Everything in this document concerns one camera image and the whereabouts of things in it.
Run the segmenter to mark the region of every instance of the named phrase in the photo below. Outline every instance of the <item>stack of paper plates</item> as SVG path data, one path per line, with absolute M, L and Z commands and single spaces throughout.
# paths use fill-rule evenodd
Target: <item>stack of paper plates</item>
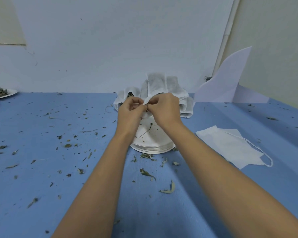
M 151 116 L 141 120 L 130 147 L 146 154 L 161 154 L 173 149 L 175 144 Z

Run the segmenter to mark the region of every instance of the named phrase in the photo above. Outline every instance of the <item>white wall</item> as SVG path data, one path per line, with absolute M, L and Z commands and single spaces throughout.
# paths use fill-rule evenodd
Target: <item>white wall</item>
M 192 91 L 213 71 L 233 0 L 13 2 L 28 46 L 0 46 L 0 86 L 116 92 L 156 71 Z
M 26 44 L 11 0 L 0 0 L 0 44 Z
M 240 84 L 298 108 L 298 0 L 241 0 L 223 60 L 249 46 Z

